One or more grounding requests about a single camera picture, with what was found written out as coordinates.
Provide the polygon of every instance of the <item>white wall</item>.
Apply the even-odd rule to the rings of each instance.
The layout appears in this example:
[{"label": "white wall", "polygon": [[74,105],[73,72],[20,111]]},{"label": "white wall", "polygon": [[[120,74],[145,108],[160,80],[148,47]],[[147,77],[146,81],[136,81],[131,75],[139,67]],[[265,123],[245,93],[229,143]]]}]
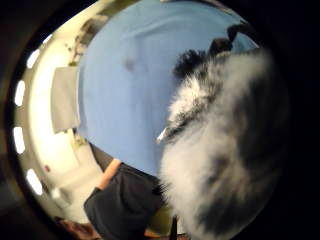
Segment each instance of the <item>white wall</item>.
[{"label": "white wall", "polygon": [[[66,193],[70,205],[62,207],[62,217],[80,222],[87,220],[82,204],[97,183],[101,170],[93,159],[90,147],[79,147],[70,131],[54,134],[50,92],[55,68],[68,66],[71,59],[68,47],[73,45],[81,26],[108,2],[110,1],[99,1],[72,18],[40,48],[27,103],[31,144],[41,175],[46,177],[52,187],[58,187]],[[45,165],[49,166],[50,172],[44,171]]]}]

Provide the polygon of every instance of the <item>fluffy black and white fur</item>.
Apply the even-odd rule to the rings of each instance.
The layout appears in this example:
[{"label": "fluffy black and white fur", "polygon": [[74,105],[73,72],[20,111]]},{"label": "fluffy black and white fur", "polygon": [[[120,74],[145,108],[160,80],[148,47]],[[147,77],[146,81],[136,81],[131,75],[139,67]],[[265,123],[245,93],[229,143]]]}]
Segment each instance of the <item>fluffy black and white fur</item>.
[{"label": "fluffy black and white fur", "polygon": [[194,240],[230,239],[264,207],[281,172],[288,95],[269,54],[215,40],[188,51],[161,134],[163,195]]}]

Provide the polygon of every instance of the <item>ceiling light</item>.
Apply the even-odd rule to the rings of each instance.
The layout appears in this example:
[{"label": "ceiling light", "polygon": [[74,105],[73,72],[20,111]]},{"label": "ceiling light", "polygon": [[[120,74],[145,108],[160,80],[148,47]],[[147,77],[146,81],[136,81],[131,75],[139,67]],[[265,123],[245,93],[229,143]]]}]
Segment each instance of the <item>ceiling light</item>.
[{"label": "ceiling light", "polygon": [[47,42],[49,42],[49,40],[51,39],[51,37],[52,37],[52,34],[50,34],[48,37],[46,37],[46,39],[45,40],[43,40],[43,42],[42,43],[47,43]]},{"label": "ceiling light", "polygon": [[32,187],[33,191],[37,195],[42,195],[42,192],[43,192],[42,191],[42,184],[32,168],[27,171],[26,178],[27,178],[28,183]]},{"label": "ceiling light", "polygon": [[22,133],[21,127],[13,128],[13,138],[14,138],[14,143],[16,145],[17,153],[19,154],[23,153],[26,148],[24,145],[23,133]]},{"label": "ceiling light", "polygon": [[40,50],[37,49],[35,51],[33,51],[30,55],[30,57],[27,60],[27,67],[28,68],[32,68],[33,64],[37,61],[37,58],[39,57],[40,54]]},{"label": "ceiling light", "polygon": [[25,90],[25,83],[23,80],[20,80],[17,85],[16,95],[14,97],[14,102],[17,106],[22,106],[24,90]]}]

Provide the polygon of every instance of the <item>dark gray shirt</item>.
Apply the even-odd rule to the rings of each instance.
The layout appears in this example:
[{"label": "dark gray shirt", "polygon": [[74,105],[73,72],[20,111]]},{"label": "dark gray shirt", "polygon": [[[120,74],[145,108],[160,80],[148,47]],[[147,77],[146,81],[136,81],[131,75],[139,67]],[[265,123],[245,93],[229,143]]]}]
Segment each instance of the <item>dark gray shirt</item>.
[{"label": "dark gray shirt", "polygon": [[121,164],[104,190],[94,189],[85,212],[105,240],[144,239],[151,217],[163,205],[153,193],[157,185],[157,178]]}]

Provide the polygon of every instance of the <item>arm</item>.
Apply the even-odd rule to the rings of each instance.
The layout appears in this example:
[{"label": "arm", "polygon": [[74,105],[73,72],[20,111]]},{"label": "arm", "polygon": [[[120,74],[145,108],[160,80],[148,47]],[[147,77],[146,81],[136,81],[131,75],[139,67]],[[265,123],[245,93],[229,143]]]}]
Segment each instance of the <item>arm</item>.
[{"label": "arm", "polygon": [[112,159],[108,167],[104,170],[99,184],[96,186],[98,189],[103,190],[108,185],[112,177],[116,174],[121,161],[119,159]]}]

